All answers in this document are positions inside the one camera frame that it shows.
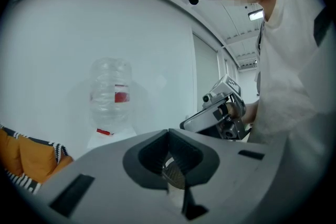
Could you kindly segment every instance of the red label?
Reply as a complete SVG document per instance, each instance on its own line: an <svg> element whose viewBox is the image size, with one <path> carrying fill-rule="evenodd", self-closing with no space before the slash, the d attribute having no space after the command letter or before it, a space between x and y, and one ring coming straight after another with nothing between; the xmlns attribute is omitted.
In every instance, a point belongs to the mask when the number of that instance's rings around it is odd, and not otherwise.
<svg viewBox="0 0 336 224"><path fill-rule="evenodd" d="M105 135L110 135L110 132L103 131L103 130L101 130L101 129L97 129L97 132L98 132L98 133L101 133L101 134L105 134Z"/></svg>
<svg viewBox="0 0 336 224"><path fill-rule="evenodd" d="M130 95L126 92L116 92L114 96L114 102L115 103L123 103L123 102L129 102L130 101Z"/></svg>

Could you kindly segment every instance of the white wall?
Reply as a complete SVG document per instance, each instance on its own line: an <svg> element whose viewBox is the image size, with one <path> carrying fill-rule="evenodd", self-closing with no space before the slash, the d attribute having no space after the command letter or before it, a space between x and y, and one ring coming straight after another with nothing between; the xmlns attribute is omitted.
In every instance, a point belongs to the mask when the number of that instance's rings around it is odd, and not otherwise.
<svg viewBox="0 0 336 224"><path fill-rule="evenodd" d="M239 85L242 88L243 100L246 104L254 103L259 99L257 96L257 83L254 81L255 70L239 72Z"/></svg>
<svg viewBox="0 0 336 224"><path fill-rule="evenodd" d="M197 111L203 109L203 96L219 80L217 52L207 43L193 35L197 74Z"/></svg>
<svg viewBox="0 0 336 224"><path fill-rule="evenodd" d="M230 65L235 66L235 62L230 57L229 53L222 48L222 44L218 41L218 39L209 32L206 28L204 28L199 22L193 19L189 19L189 23L192 26L193 33L197 34L197 36L203 40L205 43L207 43L211 48L213 48L214 51L217 52L217 62L218 62L218 71L219 71L219 77L223 77L225 74L227 74L227 70L225 67L225 60Z"/></svg>
<svg viewBox="0 0 336 224"><path fill-rule="evenodd" d="M23 0L0 33L0 122L63 143L77 158L94 132L89 69L121 57L133 69L138 134L178 127L196 110L189 18L162 0Z"/></svg>

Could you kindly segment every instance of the hand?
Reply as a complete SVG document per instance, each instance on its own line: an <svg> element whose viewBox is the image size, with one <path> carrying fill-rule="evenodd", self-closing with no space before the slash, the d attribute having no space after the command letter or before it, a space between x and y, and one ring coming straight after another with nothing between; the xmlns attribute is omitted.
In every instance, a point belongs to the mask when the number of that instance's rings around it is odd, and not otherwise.
<svg viewBox="0 0 336 224"><path fill-rule="evenodd" d="M225 105L227 107L228 114L230 115L232 119L239 117L238 108L235 103L225 103Z"/></svg>

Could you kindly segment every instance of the black and white striped fabric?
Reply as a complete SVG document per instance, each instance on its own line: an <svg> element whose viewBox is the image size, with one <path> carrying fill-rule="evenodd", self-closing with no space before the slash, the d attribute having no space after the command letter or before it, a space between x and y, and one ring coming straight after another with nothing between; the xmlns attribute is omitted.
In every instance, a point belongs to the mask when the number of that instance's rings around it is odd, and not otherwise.
<svg viewBox="0 0 336 224"><path fill-rule="evenodd" d="M7 135L12 136L15 139L18 139L19 136L22 135L23 137L29 138L30 140L36 143L47 145L47 146L52 146L55 149L55 158L56 158L57 164L59 164L59 161L61 159L61 151L63 151L65 156L68 156L67 149L61 144L54 143L54 142L47 142L44 140L29 137L27 135L20 134L11 129L8 129L1 124L0 124L0 129L3 129L7 133ZM9 176L9 179L14 185L23 187L27 189L29 192L31 192L32 194L36 194L41 187L41 183L32 180L30 177L25 175L25 173L23 173L21 177L19 177L19 176L12 174L10 171L6 169L5 169L5 172Z"/></svg>
<svg viewBox="0 0 336 224"><path fill-rule="evenodd" d="M6 169L5 172L9 177L9 180L11 180L14 185L25 188L32 194L36 194L42 185L41 183L36 182L35 180L32 180L30 177L26 176L25 173L23 173L21 176L16 176Z"/></svg>

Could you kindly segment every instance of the metal part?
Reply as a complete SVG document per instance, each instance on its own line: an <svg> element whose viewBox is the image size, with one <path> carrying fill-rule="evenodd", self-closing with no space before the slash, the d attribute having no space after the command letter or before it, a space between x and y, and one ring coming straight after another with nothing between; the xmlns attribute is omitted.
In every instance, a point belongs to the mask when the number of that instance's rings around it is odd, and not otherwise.
<svg viewBox="0 0 336 224"><path fill-rule="evenodd" d="M222 139L243 139L247 132L241 117L246 112L246 106L240 94L240 86L228 75L225 75L212 87L209 93L203 96L203 110L182 122L180 128ZM231 119L226 113L225 103L228 101L235 103L239 118Z"/></svg>

